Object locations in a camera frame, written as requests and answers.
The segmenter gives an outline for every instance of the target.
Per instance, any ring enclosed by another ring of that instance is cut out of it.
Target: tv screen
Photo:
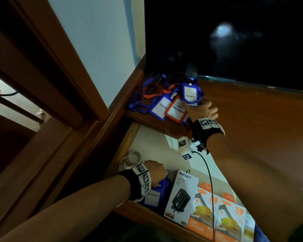
[[[145,0],[149,71],[303,90],[303,0]]]

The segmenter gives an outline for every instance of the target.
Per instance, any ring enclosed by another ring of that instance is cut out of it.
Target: black wristband
[[[133,167],[127,167],[126,170],[119,173],[130,183],[129,200],[140,201],[144,198],[151,188],[151,177],[148,169],[142,163]]]
[[[205,148],[209,137],[217,133],[224,135],[222,127],[214,119],[200,118],[192,125],[193,140],[199,140]]]

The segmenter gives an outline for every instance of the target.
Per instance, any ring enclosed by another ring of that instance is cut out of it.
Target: black cable
[[[18,92],[14,92],[14,93],[8,93],[8,94],[0,94],[1,97],[8,97],[8,96],[13,96],[16,95]]]
[[[213,229],[213,241],[215,241],[215,238],[214,238],[214,199],[213,199],[213,186],[212,186],[212,179],[211,179],[210,170],[209,170],[208,164],[206,163],[206,160],[203,158],[203,156],[199,152],[192,151],[192,153],[197,153],[199,156],[201,156],[201,158],[204,160],[204,163],[206,164],[206,168],[208,168],[208,173],[209,173],[210,183],[211,183],[211,194],[212,194],[212,229]]]

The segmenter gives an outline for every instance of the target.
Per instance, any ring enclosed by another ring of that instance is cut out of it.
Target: hand
[[[218,108],[217,107],[211,107],[212,102],[211,101],[204,101],[202,105],[199,105],[197,107],[190,106],[186,102],[182,102],[184,109],[186,109],[187,114],[189,115],[192,122],[197,121],[200,118],[206,117],[210,119],[216,119],[218,118]]]
[[[166,177],[164,165],[153,160],[147,160],[143,164],[147,167],[152,178],[152,187],[157,187],[159,182]]]

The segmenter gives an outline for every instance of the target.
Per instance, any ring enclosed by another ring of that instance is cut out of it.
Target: cardboard box
[[[221,199],[218,209],[215,241],[241,241],[245,228],[246,209],[226,199]]]
[[[199,179],[178,170],[164,216],[186,227],[193,213],[194,196]]]
[[[244,231],[244,237],[242,238],[242,242],[253,242],[254,235],[255,235],[255,220],[252,218],[249,212],[246,211],[245,231]]]
[[[213,216],[214,223],[218,215],[218,204],[221,198],[213,195],[214,212],[212,211],[211,191],[201,188],[194,195],[194,212],[190,215],[187,228],[209,240],[213,240]]]

